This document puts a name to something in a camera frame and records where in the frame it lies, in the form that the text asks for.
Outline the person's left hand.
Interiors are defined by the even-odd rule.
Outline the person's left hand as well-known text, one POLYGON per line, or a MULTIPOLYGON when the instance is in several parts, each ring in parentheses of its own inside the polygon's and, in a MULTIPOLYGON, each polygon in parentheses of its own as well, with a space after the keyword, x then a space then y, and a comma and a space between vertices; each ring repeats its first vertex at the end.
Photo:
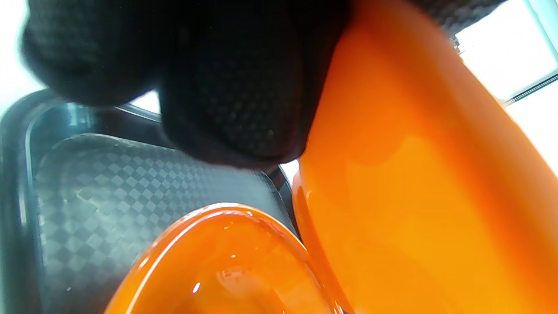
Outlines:
POLYGON ((30 0, 21 53, 88 106, 159 93, 211 164, 372 167, 407 142, 494 159, 510 118, 449 44, 499 0, 30 0))

